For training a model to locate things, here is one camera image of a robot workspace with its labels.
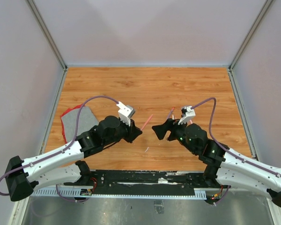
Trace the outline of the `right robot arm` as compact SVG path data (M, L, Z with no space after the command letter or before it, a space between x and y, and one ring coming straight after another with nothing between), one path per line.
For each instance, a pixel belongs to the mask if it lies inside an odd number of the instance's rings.
M209 188L230 186L246 189L269 198L281 207L281 168L246 157L232 148L208 138L200 126L180 125L168 119L152 127L158 139L170 132L168 141L179 143L206 164L203 183Z

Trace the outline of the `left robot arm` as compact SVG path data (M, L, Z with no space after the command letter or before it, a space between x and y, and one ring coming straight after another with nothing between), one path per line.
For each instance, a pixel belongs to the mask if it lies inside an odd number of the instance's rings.
M9 160L5 171L7 195L17 202L46 186L67 182L87 185L91 173L84 158L121 140L132 143L141 134L133 120L127 125L115 116L107 116L97 126L55 150L26 159L15 156Z

